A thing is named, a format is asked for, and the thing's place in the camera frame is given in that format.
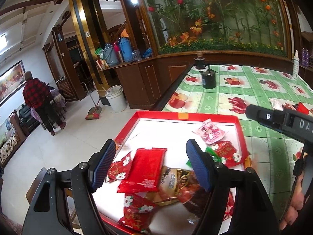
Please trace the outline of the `person's right hand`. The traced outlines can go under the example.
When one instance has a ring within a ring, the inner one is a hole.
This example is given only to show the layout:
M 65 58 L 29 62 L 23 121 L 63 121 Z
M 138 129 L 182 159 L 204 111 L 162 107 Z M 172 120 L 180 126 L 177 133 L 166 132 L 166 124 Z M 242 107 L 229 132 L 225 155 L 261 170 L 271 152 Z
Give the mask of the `person's right hand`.
M 304 206 L 305 196 L 302 193 L 302 180 L 303 174 L 297 178 L 297 183 L 295 185 L 292 199 L 290 205 L 285 215 L 283 216 L 282 221 L 279 224 L 279 229 L 282 231 L 286 228 L 287 225 L 292 225 L 298 217 L 298 211 L 301 210 Z

